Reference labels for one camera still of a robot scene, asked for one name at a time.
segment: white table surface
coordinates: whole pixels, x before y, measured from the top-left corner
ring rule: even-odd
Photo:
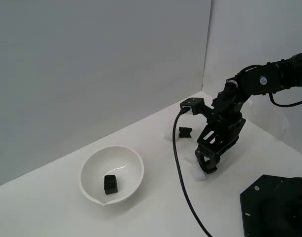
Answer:
[[[212,102],[203,92],[195,96]],[[178,112],[176,103],[0,186],[0,237],[204,236],[182,194],[172,143],[162,138]],[[198,182],[181,157],[194,155],[205,124],[201,115],[184,115],[178,124],[194,128],[194,138],[177,141],[188,194],[214,237],[243,237],[240,193],[263,174],[302,177],[302,155],[247,121],[218,171]],[[145,173],[132,197],[102,207],[82,195],[78,174],[89,154],[113,144],[140,153]]]

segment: black cube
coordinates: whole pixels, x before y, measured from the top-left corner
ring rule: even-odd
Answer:
[[[106,195],[115,194],[118,192],[117,178],[114,174],[105,175],[105,185],[104,185]]]

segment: black block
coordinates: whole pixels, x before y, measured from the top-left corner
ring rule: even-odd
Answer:
[[[105,175],[104,189],[106,195],[118,192],[117,178],[115,175]]]
[[[179,137],[191,137],[191,127],[179,127]]]

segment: small black object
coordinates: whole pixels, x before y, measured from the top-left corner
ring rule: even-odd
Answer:
[[[240,200],[246,237],[302,237],[302,178],[263,175]]]
[[[105,175],[105,185],[104,185],[106,195],[114,194],[118,192],[117,178],[114,174]]]
[[[191,127],[179,127],[179,137],[191,137]]]

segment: white foam block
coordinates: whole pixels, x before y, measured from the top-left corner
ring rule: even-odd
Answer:
[[[206,174],[201,169],[198,162],[193,163],[191,167],[191,175],[195,181],[203,181],[206,180]]]

